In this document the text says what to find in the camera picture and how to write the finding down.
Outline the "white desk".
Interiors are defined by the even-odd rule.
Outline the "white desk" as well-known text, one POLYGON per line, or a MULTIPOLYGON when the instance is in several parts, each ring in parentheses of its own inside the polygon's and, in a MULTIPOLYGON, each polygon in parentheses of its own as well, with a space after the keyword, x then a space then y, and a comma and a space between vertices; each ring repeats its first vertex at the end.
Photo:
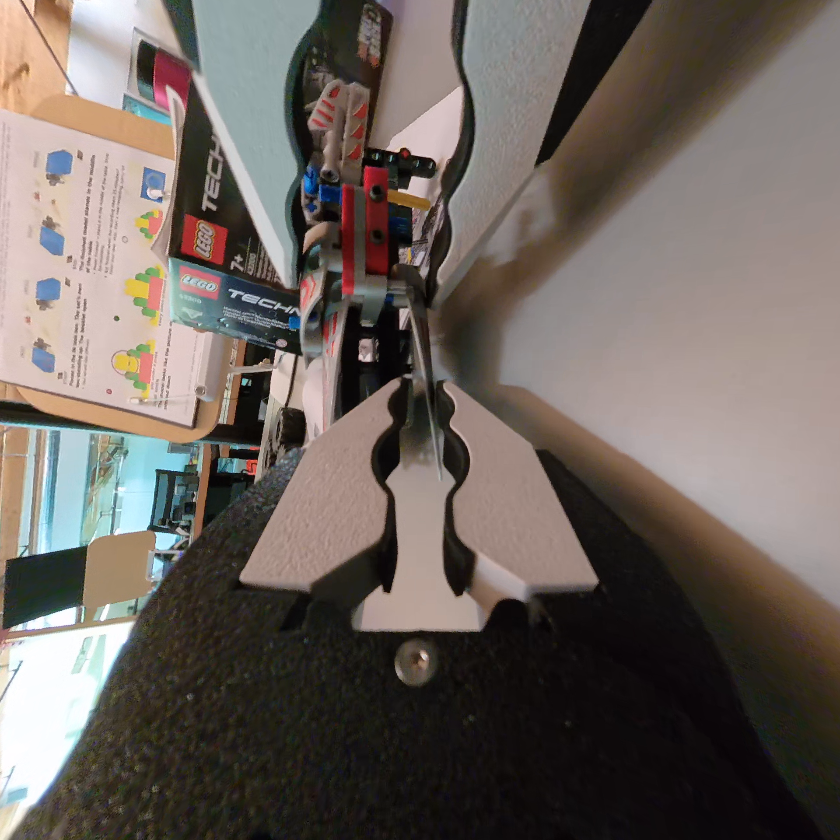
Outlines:
POLYGON ((440 375, 838 607, 838 2, 650 2, 434 323, 440 375))

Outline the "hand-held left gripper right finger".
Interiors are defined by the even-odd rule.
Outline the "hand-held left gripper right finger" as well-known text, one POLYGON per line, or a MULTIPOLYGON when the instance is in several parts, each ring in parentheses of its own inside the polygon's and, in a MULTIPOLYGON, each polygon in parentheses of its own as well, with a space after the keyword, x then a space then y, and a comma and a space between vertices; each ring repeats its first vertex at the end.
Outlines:
POLYGON ((487 625, 501 602, 593 592, 598 576, 529 441, 444 383, 444 573, 487 625))

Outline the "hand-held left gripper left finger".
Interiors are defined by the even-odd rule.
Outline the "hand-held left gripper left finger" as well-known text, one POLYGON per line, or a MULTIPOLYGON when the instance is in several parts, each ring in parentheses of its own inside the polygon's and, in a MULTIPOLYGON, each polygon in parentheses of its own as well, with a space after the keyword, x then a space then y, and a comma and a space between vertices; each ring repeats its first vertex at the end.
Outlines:
POLYGON ((396 571, 405 382, 392 380, 306 449, 242 570, 252 590, 295 592, 352 613, 396 571))

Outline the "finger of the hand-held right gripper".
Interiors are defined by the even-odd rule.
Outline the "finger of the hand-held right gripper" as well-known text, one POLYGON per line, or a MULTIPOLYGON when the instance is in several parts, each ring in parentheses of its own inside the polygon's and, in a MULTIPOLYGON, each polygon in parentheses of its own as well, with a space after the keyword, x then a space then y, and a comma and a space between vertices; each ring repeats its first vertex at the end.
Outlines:
POLYGON ((442 177, 430 252, 439 308, 532 179, 591 3, 456 2, 452 50, 463 88, 458 141, 442 177))
POLYGON ((293 193, 305 158, 294 126, 292 68, 318 1, 195 1, 196 86, 257 234, 287 289, 298 285, 293 193))

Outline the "grey red toy brick vehicle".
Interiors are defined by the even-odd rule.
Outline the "grey red toy brick vehicle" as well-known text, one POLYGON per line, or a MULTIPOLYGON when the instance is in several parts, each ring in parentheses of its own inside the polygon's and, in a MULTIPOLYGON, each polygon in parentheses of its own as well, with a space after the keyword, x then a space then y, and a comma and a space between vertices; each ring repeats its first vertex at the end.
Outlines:
POLYGON ((331 80, 308 106, 316 143, 301 182, 310 225, 299 280, 300 339, 322 389, 316 435, 395 378, 423 389, 431 447, 443 477, 425 281, 400 261, 420 202, 401 192, 434 161, 366 144, 371 91, 331 80))

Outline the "printed instruction sheet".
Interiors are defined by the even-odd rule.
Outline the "printed instruction sheet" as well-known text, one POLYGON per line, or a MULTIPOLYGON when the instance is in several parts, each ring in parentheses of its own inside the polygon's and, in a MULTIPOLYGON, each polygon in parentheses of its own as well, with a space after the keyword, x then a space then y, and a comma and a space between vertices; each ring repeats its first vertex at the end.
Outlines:
POLYGON ((152 250, 174 163, 32 117, 1 118, 1 374, 194 427, 205 338, 169 316, 152 250))

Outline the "tan chair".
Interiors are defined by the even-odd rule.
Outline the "tan chair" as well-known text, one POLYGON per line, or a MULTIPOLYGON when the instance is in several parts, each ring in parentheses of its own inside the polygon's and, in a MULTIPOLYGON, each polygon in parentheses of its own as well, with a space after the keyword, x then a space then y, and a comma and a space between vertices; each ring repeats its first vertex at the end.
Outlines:
POLYGON ((87 546, 82 606, 93 611, 114 603, 135 601, 152 590, 153 531, 111 534, 87 546))

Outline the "wooden display board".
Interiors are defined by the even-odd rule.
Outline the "wooden display board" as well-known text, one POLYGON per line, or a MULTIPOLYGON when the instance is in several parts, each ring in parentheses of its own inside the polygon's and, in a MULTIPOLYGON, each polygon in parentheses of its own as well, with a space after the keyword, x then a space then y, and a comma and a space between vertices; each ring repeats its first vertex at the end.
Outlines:
MULTIPOLYGON (((166 127, 94 101, 55 95, 43 100, 31 114, 35 119, 128 146, 145 154, 155 154, 168 160, 174 157, 172 136, 166 127)), ((184 445, 252 445, 251 433, 246 433, 243 427, 221 423, 229 360, 235 341, 213 333, 199 333, 198 336, 213 340, 209 368, 213 400, 199 401, 192 428, 125 408, 102 406, 5 382, 1 384, 2 425, 132 434, 184 445)))

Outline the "black panel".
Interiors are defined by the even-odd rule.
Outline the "black panel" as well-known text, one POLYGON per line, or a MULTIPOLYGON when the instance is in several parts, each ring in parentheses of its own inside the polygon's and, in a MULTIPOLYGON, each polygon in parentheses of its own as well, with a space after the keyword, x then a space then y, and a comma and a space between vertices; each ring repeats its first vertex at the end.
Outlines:
POLYGON ((3 629, 82 605, 88 547, 11 559, 3 578, 3 629))

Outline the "black toy brick set box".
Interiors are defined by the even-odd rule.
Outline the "black toy brick set box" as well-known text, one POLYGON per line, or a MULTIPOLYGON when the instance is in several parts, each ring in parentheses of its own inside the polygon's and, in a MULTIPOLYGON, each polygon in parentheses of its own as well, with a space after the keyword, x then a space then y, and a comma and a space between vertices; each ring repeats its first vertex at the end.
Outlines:
POLYGON ((303 40, 302 57, 292 66, 293 120, 305 164, 292 199, 300 255, 297 287, 290 290, 280 283, 257 234, 196 86, 193 2, 163 2, 192 72, 187 104, 175 93, 171 97, 178 151, 168 248, 173 317, 188 327, 295 355, 301 354, 299 264, 310 228, 302 209, 301 182, 316 150, 308 106, 335 79, 369 88, 368 145, 393 24, 392 14, 377 2, 320 3, 317 20, 303 40))

